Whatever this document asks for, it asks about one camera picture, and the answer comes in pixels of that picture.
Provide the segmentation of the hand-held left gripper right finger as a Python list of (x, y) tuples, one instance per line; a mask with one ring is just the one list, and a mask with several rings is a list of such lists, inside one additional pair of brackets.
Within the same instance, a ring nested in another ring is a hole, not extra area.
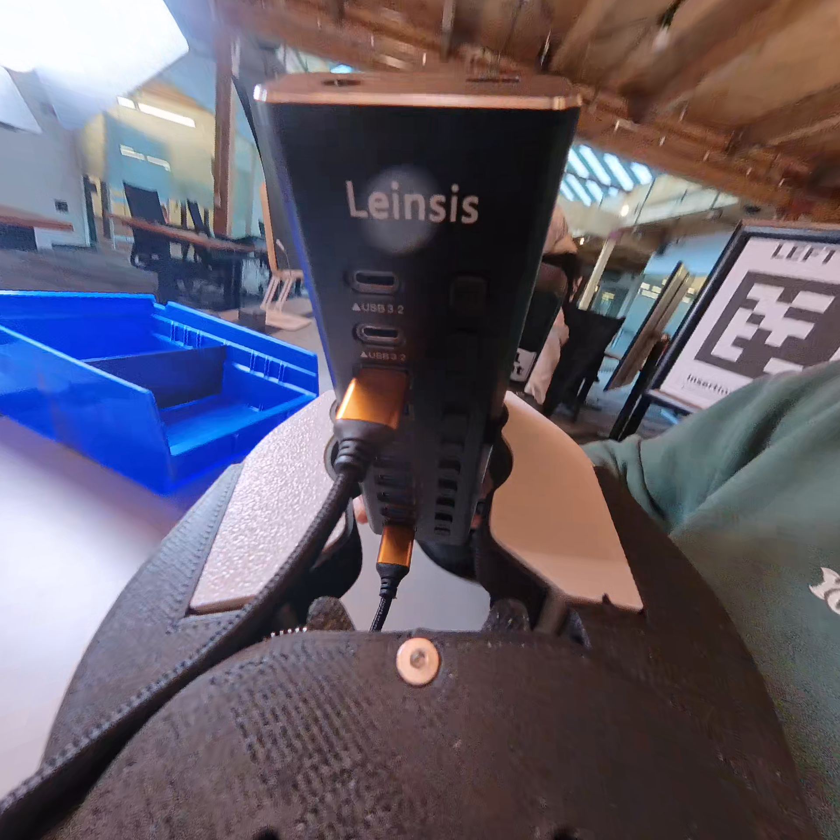
[(644, 604), (592, 462), (513, 392), (505, 395), (473, 548), (493, 606), (523, 608), (556, 634), (581, 606), (642, 613)]

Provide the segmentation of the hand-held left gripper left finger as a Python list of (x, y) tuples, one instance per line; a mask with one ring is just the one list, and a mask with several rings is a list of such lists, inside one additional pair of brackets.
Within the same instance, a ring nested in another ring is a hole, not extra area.
[(189, 615), (229, 617), (282, 571), (333, 485), (333, 392), (323, 392), (264, 437), (235, 487), (189, 603)]

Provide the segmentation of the black USB hub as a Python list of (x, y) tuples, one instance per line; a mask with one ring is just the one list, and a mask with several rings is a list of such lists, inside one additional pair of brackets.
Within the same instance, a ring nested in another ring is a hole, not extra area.
[(299, 73), (253, 99), (336, 400), (362, 370), (407, 378), (362, 486), (371, 527), (465, 543), (580, 93), (551, 76)]

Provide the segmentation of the person's right forearm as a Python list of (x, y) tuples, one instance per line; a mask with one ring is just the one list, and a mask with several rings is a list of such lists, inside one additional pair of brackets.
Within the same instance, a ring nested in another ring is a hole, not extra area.
[(583, 452), (670, 533), (715, 505), (725, 518), (780, 508), (836, 524), (839, 363), (765, 376), (656, 437)]

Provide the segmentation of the blue plastic bin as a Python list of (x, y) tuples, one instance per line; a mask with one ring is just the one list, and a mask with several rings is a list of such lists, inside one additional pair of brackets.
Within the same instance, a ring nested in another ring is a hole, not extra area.
[[(152, 393), (86, 360), (227, 350), (222, 390), (160, 409)], [(2, 414), (154, 493), (247, 456), (319, 395), (318, 356), (152, 295), (3, 290)]]

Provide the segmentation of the black bin divider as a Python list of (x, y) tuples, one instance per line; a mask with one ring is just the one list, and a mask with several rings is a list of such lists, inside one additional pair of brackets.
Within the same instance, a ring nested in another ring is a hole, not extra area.
[(163, 350), (86, 360), (90, 366), (150, 391), (160, 409), (201, 401), (222, 390), (224, 346)]

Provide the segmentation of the wooden document stand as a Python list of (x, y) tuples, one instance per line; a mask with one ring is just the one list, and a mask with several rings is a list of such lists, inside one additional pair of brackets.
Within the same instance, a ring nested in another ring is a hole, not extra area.
[(291, 268), (286, 247), (275, 236), (266, 184), (259, 190), (266, 239), (266, 254), (269, 265), (269, 281), (260, 308), (266, 315), (266, 326), (289, 332), (305, 329), (310, 316), (303, 316), (287, 310), (291, 290), (298, 280), (303, 280), (302, 271)]

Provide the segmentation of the wooden desk with black legs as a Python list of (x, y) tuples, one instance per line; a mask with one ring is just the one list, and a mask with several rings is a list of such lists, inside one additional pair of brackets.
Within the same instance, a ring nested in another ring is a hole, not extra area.
[(68, 222), (1, 205), (1, 250), (36, 252), (37, 229), (59, 233), (73, 232), (73, 226)]
[[(104, 217), (122, 227), (130, 228), (133, 236), (142, 233), (148, 238), (154, 238), (159, 246), (159, 255), (143, 262), (141, 269), (156, 276), (157, 290), (154, 299), (160, 305), (177, 302), (180, 295), (178, 280), (218, 280), (223, 290), (224, 309), (237, 310), (242, 303), (244, 262), (266, 255), (266, 243), (261, 239), (255, 243), (240, 243), (139, 217), (126, 217), (115, 213), (105, 213)], [(200, 260), (178, 259), (171, 253), (164, 255), (163, 243), (166, 243), (168, 251), (171, 251), (173, 245), (185, 245), (194, 250), (205, 251), (214, 255), (215, 262), (207, 266)]]

